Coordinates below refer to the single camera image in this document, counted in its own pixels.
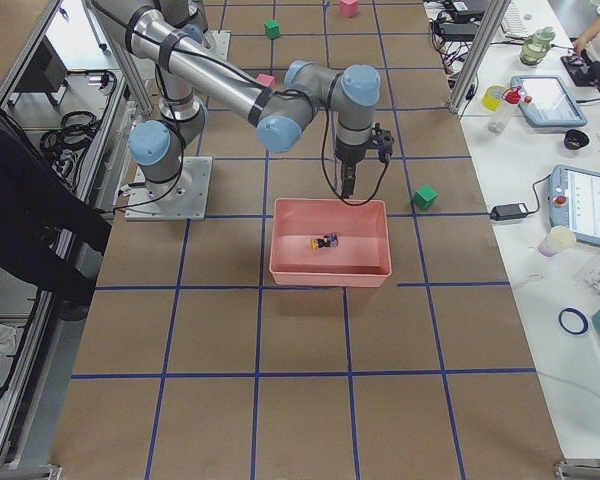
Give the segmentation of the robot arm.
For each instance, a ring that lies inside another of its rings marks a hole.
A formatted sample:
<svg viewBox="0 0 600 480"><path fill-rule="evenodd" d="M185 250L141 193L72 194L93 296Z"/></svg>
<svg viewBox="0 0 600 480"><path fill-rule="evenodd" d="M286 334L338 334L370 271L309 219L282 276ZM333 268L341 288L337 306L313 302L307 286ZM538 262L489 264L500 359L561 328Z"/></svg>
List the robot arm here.
<svg viewBox="0 0 600 480"><path fill-rule="evenodd" d="M295 61L284 89L275 91L183 30L189 12L185 1L96 1L93 7L111 40L246 119L270 152L291 150L320 110L336 113L340 198L352 195L356 166L368 150L389 162L393 138L374 120L381 80L373 67L356 64L339 72Z"/></svg>
<svg viewBox="0 0 600 480"><path fill-rule="evenodd" d="M185 31L206 48L213 46L202 0L155 0L167 23Z"/></svg>

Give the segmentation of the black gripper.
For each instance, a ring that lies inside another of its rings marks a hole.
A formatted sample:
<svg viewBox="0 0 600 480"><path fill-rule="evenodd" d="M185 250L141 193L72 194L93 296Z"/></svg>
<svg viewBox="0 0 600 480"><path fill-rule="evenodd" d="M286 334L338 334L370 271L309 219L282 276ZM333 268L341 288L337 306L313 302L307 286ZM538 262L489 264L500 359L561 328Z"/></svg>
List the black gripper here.
<svg viewBox="0 0 600 480"><path fill-rule="evenodd" d="M341 197L349 198L354 193L357 164L366 156L364 145L337 145L337 158L341 162Z"/></svg>

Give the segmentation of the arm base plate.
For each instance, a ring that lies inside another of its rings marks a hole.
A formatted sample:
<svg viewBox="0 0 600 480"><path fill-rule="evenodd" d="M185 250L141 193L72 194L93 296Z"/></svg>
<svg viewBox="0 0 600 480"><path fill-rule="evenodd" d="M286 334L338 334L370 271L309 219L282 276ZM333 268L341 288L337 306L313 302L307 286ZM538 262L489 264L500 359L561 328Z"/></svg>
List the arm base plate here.
<svg viewBox="0 0 600 480"><path fill-rule="evenodd" d="M227 69L230 44L230 32L208 30L203 34L200 63L205 70Z"/></svg>
<svg viewBox="0 0 600 480"><path fill-rule="evenodd" d="M180 176L165 184L147 182L141 167L130 191L124 217L128 221L171 221L205 219L212 174L211 157L185 156Z"/></svg>

